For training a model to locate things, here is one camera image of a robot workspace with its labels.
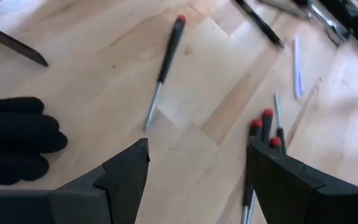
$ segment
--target light wood grain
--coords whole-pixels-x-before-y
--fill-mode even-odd
[[[55,189],[147,137],[151,163],[137,223],[240,223],[247,126],[273,107],[275,91],[289,154],[358,185],[358,43],[337,49],[316,21],[249,2],[284,50],[233,1],[0,1],[0,29],[50,63],[43,68],[0,45],[0,98],[41,98],[70,141],[45,155],[45,177],[0,189]],[[186,29],[143,133],[178,14]],[[298,101],[295,35],[305,79]],[[253,223],[265,223],[258,205]]]

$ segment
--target black handle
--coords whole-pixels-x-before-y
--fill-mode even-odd
[[[266,109],[264,110],[262,114],[262,136],[260,140],[268,145],[269,139],[270,139],[270,130],[272,129],[272,122],[273,122],[273,110],[272,109]]]
[[[263,124],[261,120],[259,119],[253,120],[249,128],[248,139],[249,137],[254,137],[254,136],[260,138],[262,134],[262,125]],[[247,144],[247,149],[246,149],[247,154],[248,154],[248,150],[249,150],[249,145]],[[246,176],[244,195],[242,198],[243,205],[248,205],[248,206],[251,205],[253,191],[254,191],[254,187],[252,186],[252,182],[249,176]]]
[[[240,5],[241,8],[243,8],[243,10],[245,10],[245,12],[252,18],[252,20],[254,20],[254,22],[258,25],[262,32],[265,33],[270,41],[272,41],[273,44],[279,47],[284,47],[284,44],[278,35],[265,21],[263,21],[262,18],[260,18],[260,16],[258,16],[258,14],[254,12],[254,10],[252,10],[252,8],[246,2],[243,0],[236,0],[236,2]]]
[[[284,135],[284,129],[281,127],[277,128],[277,132],[276,132],[277,137],[280,138],[281,140],[281,150],[280,153],[286,155],[287,154],[287,149],[285,147],[285,135]]]
[[[175,25],[173,26],[173,30],[171,33],[171,37],[168,42],[167,51],[165,53],[164,61],[161,66],[160,75],[158,76],[158,82],[164,83],[165,78],[168,75],[169,68],[171,67],[172,59],[175,54],[175,51],[178,47],[180,37],[183,33],[186,24],[185,16],[178,16]]]

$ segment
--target metal shaft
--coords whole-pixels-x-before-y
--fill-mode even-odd
[[[274,109],[276,111],[276,116],[277,116],[277,126],[282,127],[281,110],[280,110],[280,105],[278,104],[277,93],[274,93]]]
[[[336,45],[340,46],[350,39],[351,33],[342,24],[328,19],[313,3],[310,5],[309,10],[325,26],[328,37]]]
[[[159,96],[160,91],[161,91],[161,87],[162,87],[162,82],[158,82],[157,87],[155,89],[154,96],[153,96],[152,104],[150,105],[150,108],[149,108],[149,113],[147,113],[147,119],[146,119],[146,122],[144,123],[143,131],[147,131],[148,128],[150,127],[150,125],[152,124],[153,113],[154,113],[154,110],[155,110],[155,105],[156,105],[157,100],[158,100],[158,96]]]
[[[253,193],[252,193],[251,205],[244,206],[244,211],[242,214],[242,223],[243,224],[251,223],[252,209],[254,208],[254,203],[255,203],[255,191],[253,191]]]
[[[287,5],[285,3],[282,2],[277,2],[274,0],[259,0],[262,3],[268,4],[272,7],[275,7],[277,9],[283,10],[285,12],[288,12],[296,17],[302,18],[302,19],[310,19],[311,18],[311,14],[310,12],[305,12],[302,11],[301,9],[294,7],[294,6],[290,6]]]

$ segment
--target black plastic jaw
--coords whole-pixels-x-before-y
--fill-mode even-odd
[[[358,187],[250,139],[247,175],[267,223],[358,223]]]

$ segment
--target metal tool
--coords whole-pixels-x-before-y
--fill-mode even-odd
[[[350,39],[351,33],[340,24],[328,19],[310,0],[293,0],[300,8],[295,8],[275,0],[259,0],[277,9],[286,11],[298,17],[310,18],[313,15],[326,28],[328,37],[336,44],[341,45]]]
[[[270,28],[260,16],[258,16],[254,10],[244,1],[236,0],[236,3],[251,17],[251,19],[258,25],[260,30],[272,41],[272,43],[280,48],[284,48],[283,42],[280,40],[278,35]]]
[[[347,42],[351,37],[351,32],[347,30],[338,21],[334,22],[328,19],[313,3],[309,6],[310,13],[317,20],[319,20],[323,26],[325,26],[328,37],[338,46]]]
[[[150,105],[150,108],[149,108],[149,112],[147,113],[147,119],[144,124],[143,131],[147,131],[150,128],[150,125],[152,123],[155,104],[157,103],[157,99],[160,94],[162,84],[164,83],[164,81],[168,75],[168,71],[171,66],[175,51],[178,47],[180,37],[181,37],[183,30],[185,28],[185,24],[186,24],[186,17],[183,15],[178,16],[178,18],[175,21],[175,25],[173,26],[170,40],[168,42],[167,52],[165,53],[164,61],[161,66],[160,75],[158,76],[158,79],[157,79],[157,87],[155,89],[155,93],[153,96],[152,104]]]
[[[300,8],[296,6],[290,6],[287,4],[284,4],[282,2],[276,2],[274,0],[258,0],[261,3],[268,4],[269,6],[275,7],[277,9],[283,10],[285,12],[288,12],[296,17],[299,17],[301,19],[310,19],[311,14],[308,11],[301,10]]]
[[[294,92],[296,99],[301,98],[303,95],[303,74],[301,69],[301,49],[300,38],[295,36],[293,41],[293,71],[294,71]]]
[[[273,122],[273,110],[272,109],[265,109],[262,113],[262,120],[253,120],[251,124],[251,128],[249,131],[249,138],[257,137],[260,139],[264,144],[269,144],[270,138],[270,130],[272,128]],[[251,180],[249,177],[246,177],[246,184],[245,184],[245,191],[244,191],[244,199],[243,199],[243,214],[242,214],[242,222],[243,224],[250,224],[251,222],[251,215],[252,209],[255,203],[255,191],[252,186]]]

